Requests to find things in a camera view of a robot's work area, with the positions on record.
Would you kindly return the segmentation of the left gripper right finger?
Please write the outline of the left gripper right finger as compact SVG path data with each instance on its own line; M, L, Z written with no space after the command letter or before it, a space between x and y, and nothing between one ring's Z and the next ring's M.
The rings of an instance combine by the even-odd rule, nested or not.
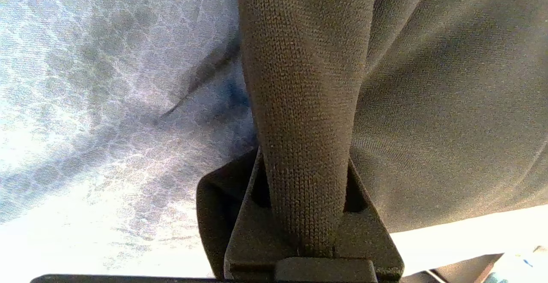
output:
M372 262L377 281L400 281L405 264L352 160L334 257Z

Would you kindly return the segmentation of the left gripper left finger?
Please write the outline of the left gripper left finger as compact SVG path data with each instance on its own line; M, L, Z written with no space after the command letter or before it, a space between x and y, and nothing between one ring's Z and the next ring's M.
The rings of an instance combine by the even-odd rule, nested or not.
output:
M225 279L297 281L291 273L296 253L274 218L263 153L258 149L224 255Z

